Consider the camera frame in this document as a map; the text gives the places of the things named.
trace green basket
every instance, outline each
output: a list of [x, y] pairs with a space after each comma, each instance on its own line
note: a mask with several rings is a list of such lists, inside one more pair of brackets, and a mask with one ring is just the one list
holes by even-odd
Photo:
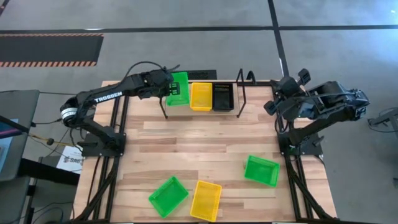
[[172, 73], [172, 76], [174, 78], [174, 82], [180, 84], [180, 94], [166, 97], [167, 106], [189, 105], [188, 73], [176, 72]]
[[167, 217], [188, 196], [188, 191], [172, 176], [151, 196], [149, 201], [162, 218]]
[[245, 178], [255, 180], [271, 187], [276, 187], [278, 184], [278, 176], [278, 163], [257, 156], [248, 157], [248, 163], [244, 171]]

